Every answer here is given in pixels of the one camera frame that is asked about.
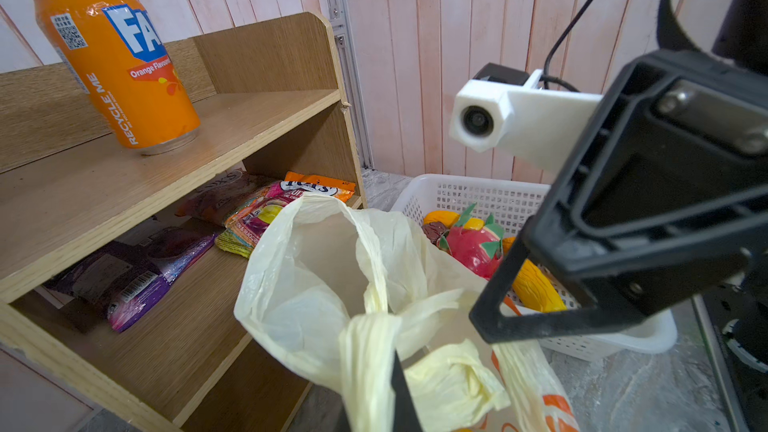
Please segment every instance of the black strap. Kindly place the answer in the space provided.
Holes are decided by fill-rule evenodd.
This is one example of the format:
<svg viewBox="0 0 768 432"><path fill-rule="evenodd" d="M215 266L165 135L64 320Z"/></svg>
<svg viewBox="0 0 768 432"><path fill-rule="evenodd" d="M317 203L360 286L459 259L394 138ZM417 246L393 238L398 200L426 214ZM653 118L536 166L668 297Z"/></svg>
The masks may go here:
<svg viewBox="0 0 768 432"><path fill-rule="evenodd" d="M680 28L677 18L672 10L672 0L661 0L659 2L658 25L656 37L659 41L659 47L669 50L696 50L699 48L691 42L688 36Z"/></svg>

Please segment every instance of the white plastic basket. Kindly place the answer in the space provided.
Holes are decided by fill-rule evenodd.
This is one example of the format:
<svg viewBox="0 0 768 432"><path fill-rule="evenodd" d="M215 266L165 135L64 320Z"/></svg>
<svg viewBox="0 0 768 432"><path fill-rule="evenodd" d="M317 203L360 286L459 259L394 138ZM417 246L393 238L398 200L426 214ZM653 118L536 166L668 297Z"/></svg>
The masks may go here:
<svg viewBox="0 0 768 432"><path fill-rule="evenodd" d="M424 217L434 210L461 213L468 205L476 202L473 216L485 220L492 213L496 222L504 227L504 235L513 237L518 234L525 220L536 212L548 191L549 186L543 184L426 174L411 180L392 210L402 212L420 225ZM566 307L580 307L557 280L552 276L550 279ZM523 314L538 313L523 307L514 293L510 293L510 297ZM576 358L598 360L622 349L658 354L669 350L675 341L677 328L672 313L665 310L619 334L573 335L541 339L539 343Z"/></svg>

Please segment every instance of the white plastic bag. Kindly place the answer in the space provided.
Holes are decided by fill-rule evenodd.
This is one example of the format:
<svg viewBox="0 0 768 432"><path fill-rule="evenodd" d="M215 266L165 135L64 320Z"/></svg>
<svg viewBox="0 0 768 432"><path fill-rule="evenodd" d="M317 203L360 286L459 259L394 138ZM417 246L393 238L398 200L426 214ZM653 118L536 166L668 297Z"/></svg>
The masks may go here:
<svg viewBox="0 0 768 432"><path fill-rule="evenodd" d="M352 430L389 432L395 349L401 360L423 349L457 312L466 317L485 283L399 212L305 194L262 236L234 312L288 369L339 392ZM435 350L405 371L429 432L471 427L510 404L496 372L478 360L472 333L472 342ZM441 400L437 384L451 384L451 397Z"/></svg>

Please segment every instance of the orange soda can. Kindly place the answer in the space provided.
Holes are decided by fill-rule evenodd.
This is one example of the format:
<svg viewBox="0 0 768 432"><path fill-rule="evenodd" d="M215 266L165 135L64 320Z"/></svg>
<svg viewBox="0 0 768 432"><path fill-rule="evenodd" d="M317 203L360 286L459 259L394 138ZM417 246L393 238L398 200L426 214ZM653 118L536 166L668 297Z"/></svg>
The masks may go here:
<svg viewBox="0 0 768 432"><path fill-rule="evenodd" d="M196 137L200 119L138 0L34 0L34 11L120 144L150 156Z"/></svg>

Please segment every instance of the screw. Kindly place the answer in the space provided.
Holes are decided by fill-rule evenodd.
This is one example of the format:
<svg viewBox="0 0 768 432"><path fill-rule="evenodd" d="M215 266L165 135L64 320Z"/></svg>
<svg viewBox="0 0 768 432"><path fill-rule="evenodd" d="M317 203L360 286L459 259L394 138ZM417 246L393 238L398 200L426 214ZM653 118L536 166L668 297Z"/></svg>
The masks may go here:
<svg viewBox="0 0 768 432"><path fill-rule="evenodd" d="M671 114L682 109L693 98L694 94L683 89L672 89L665 93L656 105L656 109L665 114Z"/></svg>
<svg viewBox="0 0 768 432"><path fill-rule="evenodd" d="M765 152L768 150L768 128L745 133L736 140L736 148L750 156Z"/></svg>

